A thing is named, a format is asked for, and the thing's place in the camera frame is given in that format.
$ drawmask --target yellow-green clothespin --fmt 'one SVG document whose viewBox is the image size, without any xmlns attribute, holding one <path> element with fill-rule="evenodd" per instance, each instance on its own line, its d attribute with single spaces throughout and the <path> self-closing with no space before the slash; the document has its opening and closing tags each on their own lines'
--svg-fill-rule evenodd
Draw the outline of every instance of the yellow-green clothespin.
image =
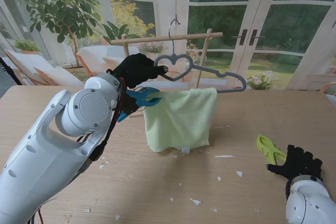
<svg viewBox="0 0 336 224">
<path fill-rule="evenodd" d="M 286 161 L 286 154 L 283 153 L 270 139 L 259 135 L 257 137 L 257 147 L 267 157 L 267 162 L 272 165 L 277 164 L 277 158 Z"/>
</svg>

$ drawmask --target clothes hanger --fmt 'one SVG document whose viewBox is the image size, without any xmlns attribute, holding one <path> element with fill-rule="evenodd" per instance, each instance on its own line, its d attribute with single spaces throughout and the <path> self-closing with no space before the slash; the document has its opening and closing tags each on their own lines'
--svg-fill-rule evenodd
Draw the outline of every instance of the clothes hanger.
<svg viewBox="0 0 336 224">
<path fill-rule="evenodd" d="M 170 36 L 170 29 L 172 27 L 172 24 L 173 23 L 177 23 L 177 24 L 181 24 L 178 20 L 177 20 L 177 17 L 170 23 L 169 25 L 169 31 L 168 31 L 168 36 L 169 38 L 172 40 L 172 43 L 173 43 L 173 54 L 172 55 L 160 55 L 156 58 L 155 62 L 154 62 L 154 65 L 157 66 L 159 61 L 161 59 L 168 59 L 171 61 L 171 63 L 173 65 L 176 64 L 177 60 L 179 59 L 186 59 L 188 62 L 189 62 L 189 67 L 188 69 L 180 74 L 179 76 L 175 77 L 175 78 L 172 78 L 170 76 L 167 76 L 166 74 L 163 74 L 162 77 L 167 79 L 167 80 L 170 80 L 170 81 L 177 81 L 177 80 L 180 80 L 182 77 L 186 76 L 192 69 L 197 69 L 197 70 L 201 70 L 201 71 L 205 71 L 205 72 L 209 72 L 209 73 L 214 73 L 216 76 L 220 77 L 220 78 L 223 78 L 223 77 L 226 77 L 226 76 L 232 76 L 232 77 L 235 77 L 237 78 L 239 81 L 241 81 L 243 87 L 242 88 L 239 88 L 239 89 L 221 89 L 221 90 L 217 90 L 217 93 L 232 93 L 232 92 L 242 92 L 246 89 L 246 81 L 245 79 L 240 76 L 239 74 L 236 74 L 236 73 L 232 73 L 232 72 L 224 72 L 224 73 L 220 73 L 218 70 L 216 69 L 212 69 L 212 68 L 206 68 L 206 67 L 202 67 L 202 66 L 199 66 L 199 65 L 195 65 L 194 64 L 194 61 L 193 59 L 189 56 L 189 55 L 186 55 L 186 54 L 181 54 L 181 55 L 176 55 L 175 54 L 175 43 L 174 43 L 174 40 L 171 38 Z"/>
</svg>

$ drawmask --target wooden rod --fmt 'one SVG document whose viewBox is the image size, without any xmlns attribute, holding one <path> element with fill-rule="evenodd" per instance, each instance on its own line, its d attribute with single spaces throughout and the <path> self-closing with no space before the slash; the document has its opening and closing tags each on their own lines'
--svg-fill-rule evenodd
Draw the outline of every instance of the wooden rod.
<svg viewBox="0 0 336 224">
<path fill-rule="evenodd" d="M 182 40 L 182 39 L 216 38 L 216 37 L 222 37 L 222 36 L 223 36 L 223 33 L 212 33 L 212 34 L 173 35 L 173 36 L 171 36 L 171 38 L 173 40 Z M 132 43 L 168 41 L 168 40 L 171 40 L 168 36 L 149 37 L 149 38 L 136 38 L 136 39 L 116 39 L 116 40 L 112 40 L 110 44 L 111 45 L 132 44 Z"/>
<path fill-rule="evenodd" d="M 123 34 L 121 35 L 122 39 L 118 39 L 118 40 L 113 40 L 113 41 L 122 41 L 122 40 L 126 40 L 126 42 L 123 42 L 123 46 L 124 46 L 124 52 L 125 52 L 125 57 L 130 55 L 130 51 L 128 50 L 128 43 L 127 43 L 127 35 Z"/>
<path fill-rule="evenodd" d="M 211 34 L 211 31 L 212 31 L 212 29 L 209 28 L 209 29 L 207 30 L 207 34 Z M 210 40 L 211 40 L 211 37 L 206 37 L 206 38 L 205 38 L 204 46 L 203 46 L 203 51 L 202 51 L 202 56 L 201 56 L 201 60 L 200 60 L 200 63 L 199 63 L 200 66 L 203 66 L 203 65 L 204 65 L 205 58 L 206 58 L 206 52 L 208 51 L 208 47 L 209 47 L 209 42 L 210 42 Z M 198 74 L 198 76 L 197 76 L 197 81 L 196 81 L 196 85 L 195 85 L 195 88 L 196 88 L 196 89 L 198 88 L 199 80 L 201 79 L 202 71 L 198 71 L 197 74 Z"/>
</svg>

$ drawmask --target towel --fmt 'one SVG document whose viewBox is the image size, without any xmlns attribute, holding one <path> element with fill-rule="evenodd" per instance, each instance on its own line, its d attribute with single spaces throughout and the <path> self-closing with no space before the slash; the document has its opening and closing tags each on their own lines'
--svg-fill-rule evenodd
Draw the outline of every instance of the towel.
<svg viewBox="0 0 336 224">
<path fill-rule="evenodd" d="M 152 151 L 209 145 L 209 128 L 217 102 L 216 89 L 158 92 L 151 97 L 162 98 L 157 105 L 144 110 L 147 142 Z"/>
</svg>

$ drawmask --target table surface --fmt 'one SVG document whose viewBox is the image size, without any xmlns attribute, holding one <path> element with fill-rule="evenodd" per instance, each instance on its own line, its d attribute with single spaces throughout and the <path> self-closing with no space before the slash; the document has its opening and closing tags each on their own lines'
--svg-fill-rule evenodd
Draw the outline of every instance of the table surface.
<svg viewBox="0 0 336 224">
<path fill-rule="evenodd" d="M 0 165 L 62 89 L 16 86 L 0 99 Z M 286 223 L 286 179 L 266 170 L 266 158 L 256 147 L 258 134 L 284 152 L 288 144 L 313 152 L 323 161 L 322 177 L 331 197 L 336 197 L 336 109 L 323 94 L 251 90 L 218 98 L 210 146 L 185 156 L 175 149 L 151 152 L 143 117 L 117 125 L 105 159 L 93 163 L 43 206 L 44 222 Z M 190 198 L 202 203 L 197 206 Z"/>
</svg>

